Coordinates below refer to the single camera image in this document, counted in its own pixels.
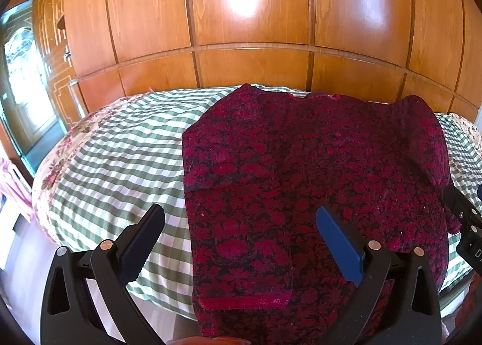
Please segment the person's right hand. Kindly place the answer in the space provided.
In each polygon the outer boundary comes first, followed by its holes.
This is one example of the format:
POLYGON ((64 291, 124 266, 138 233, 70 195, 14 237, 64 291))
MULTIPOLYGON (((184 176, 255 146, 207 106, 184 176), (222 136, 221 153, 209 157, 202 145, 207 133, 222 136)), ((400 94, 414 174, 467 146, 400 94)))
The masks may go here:
POLYGON ((479 301, 481 301, 481 276, 475 274, 472 278, 469 291, 455 316, 454 322, 457 329, 463 327, 468 317, 475 311, 477 302, 479 301))

